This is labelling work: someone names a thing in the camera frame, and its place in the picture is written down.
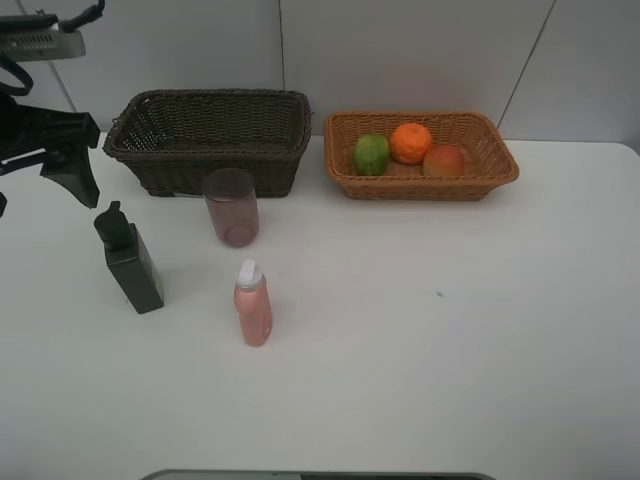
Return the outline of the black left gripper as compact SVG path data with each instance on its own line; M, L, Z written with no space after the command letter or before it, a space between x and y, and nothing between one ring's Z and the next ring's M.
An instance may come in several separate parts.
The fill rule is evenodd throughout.
M18 104L1 95L1 173L42 164L40 175L96 208L99 188L89 162L99 128L88 113L72 113ZM7 199L0 193L0 217Z

